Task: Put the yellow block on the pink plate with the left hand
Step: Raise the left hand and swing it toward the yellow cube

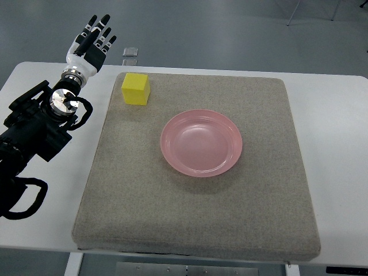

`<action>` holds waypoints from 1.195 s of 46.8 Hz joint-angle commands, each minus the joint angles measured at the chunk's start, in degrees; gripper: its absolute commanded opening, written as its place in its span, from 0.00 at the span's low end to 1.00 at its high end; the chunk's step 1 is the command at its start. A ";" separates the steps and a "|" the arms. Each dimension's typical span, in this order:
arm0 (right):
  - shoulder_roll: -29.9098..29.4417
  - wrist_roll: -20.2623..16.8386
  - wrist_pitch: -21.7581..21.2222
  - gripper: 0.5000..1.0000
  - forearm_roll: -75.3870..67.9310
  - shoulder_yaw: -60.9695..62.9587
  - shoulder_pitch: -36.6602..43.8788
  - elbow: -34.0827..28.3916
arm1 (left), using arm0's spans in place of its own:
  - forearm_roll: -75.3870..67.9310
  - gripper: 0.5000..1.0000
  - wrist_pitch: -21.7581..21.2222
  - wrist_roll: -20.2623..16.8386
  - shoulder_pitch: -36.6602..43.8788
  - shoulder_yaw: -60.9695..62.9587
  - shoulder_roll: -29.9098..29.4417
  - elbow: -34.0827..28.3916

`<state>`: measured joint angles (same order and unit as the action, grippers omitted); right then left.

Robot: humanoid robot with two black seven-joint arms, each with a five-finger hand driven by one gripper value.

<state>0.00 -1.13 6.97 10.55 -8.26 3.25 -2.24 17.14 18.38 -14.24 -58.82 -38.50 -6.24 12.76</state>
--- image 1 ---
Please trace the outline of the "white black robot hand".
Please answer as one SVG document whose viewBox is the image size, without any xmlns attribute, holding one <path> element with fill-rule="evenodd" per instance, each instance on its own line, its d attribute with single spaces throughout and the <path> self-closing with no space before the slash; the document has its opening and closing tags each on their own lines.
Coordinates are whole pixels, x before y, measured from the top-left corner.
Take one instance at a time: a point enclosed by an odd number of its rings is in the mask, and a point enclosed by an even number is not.
<svg viewBox="0 0 368 276">
<path fill-rule="evenodd" d="M 85 79 L 100 71 L 107 52 L 117 38 L 110 35 L 111 28 L 107 26 L 109 21 L 108 14 L 100 20 L 96 15 L 91 17 L 67 52 L 67 69 L 79 72 Z"/>
</svg>

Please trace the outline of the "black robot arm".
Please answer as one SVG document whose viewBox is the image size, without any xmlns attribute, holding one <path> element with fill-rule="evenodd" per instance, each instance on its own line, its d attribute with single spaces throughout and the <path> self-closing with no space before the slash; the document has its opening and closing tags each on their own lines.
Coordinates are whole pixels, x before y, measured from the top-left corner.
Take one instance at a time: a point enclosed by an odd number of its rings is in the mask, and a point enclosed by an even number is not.
<svg viewBox="0 0 368 276">
<path fill-rule="evenodd" d="M 49 162 L 72 139 L 92 114 L 89 101 L 79 96 L 89 76 L 68 66 L 54 87 L 44 80 L 15 99 L 1 134 L 1 216 L 21 220 L 35 214 L 47 195 L 48 185 L 37 178 L 21 178 L 28 162 L 38 155 Z M 34 203 L 22 212 L 11 209 L 29 186 L 39 187 Z"/>
</svg>

